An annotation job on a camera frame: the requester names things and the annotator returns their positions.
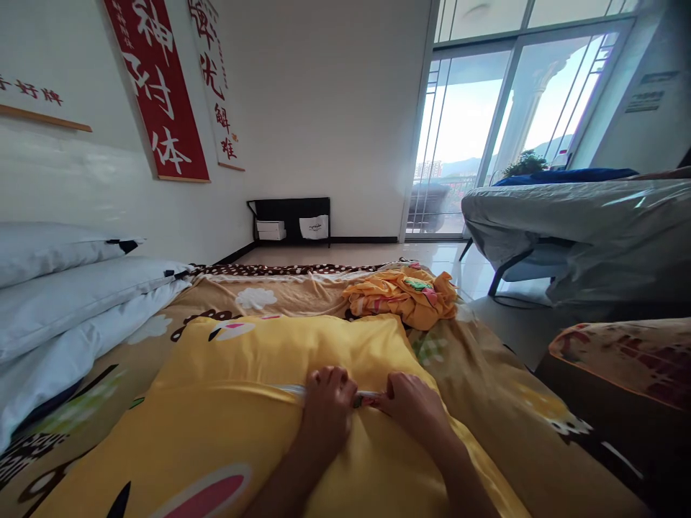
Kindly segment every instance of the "stacked pillows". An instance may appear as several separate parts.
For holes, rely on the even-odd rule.
[[[0,453],[34,409],[189,286],[190,265],[125,257],[143,241],[0,223]]]

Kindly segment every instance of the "black metal rack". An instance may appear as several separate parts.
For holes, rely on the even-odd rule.
[[[283,221],[286,225],[286,238],[280,241],[262,241],[272,245],[314,245],[326,243],[331,248],[331,198],[279,198],[247,201],[252,211],[252,236],[259,240],[257,220]],[[300,232],[300,218],[329,216],[328,237],[321,240],[308,240]]]

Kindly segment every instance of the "hand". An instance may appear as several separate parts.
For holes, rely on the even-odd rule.
[[[449,433],[455,439],[441,397],[412,374],[390,373],[387,393],[372,406],[388,414],[428,451],[446,439]]]
[[[302,424],[294,443],[307,459],[326,468],[346,445],[357,391],[342,367],[323,367],[308,375]]]

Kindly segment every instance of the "glass door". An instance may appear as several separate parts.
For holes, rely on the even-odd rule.
[[[430,67],[407,237],[460,237],[461,199],[477,184],[511,46],[435,54]]]
[[[502,122],[478,185],[504,178],[521,153],[532,150],[553,170],[565,169],[587,125],[602,76],[627,23],[576,27],[518,38],[520,57]]]
[[[532,150],[568,166],[633,20],[435,50],[406,237],[463,237],[461,200]]]

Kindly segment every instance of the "cartoon-print bed sheet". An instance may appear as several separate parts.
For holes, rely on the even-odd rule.
[[[275,273],[260,266],[201,270],[194,286],[138,330],[136,340],[98,359],[70,401],[14,438],[0,457],[0,516],[29,517],[36,510],[127,409],[142,401],[193,319],[225,322],[274,314],[354,319],[343,289],[372,271],[403,264],[410,263],[343,270],[296,265]],[[266,275],[253,276],[252,268]],[[643,504],[579,445],[597,442],[596,431],[572,416],[463,304],[456,319],[408,335],[451,415],[472,431],[534,517],[645,515]],[[242,483],[239,472],[216,475]]]

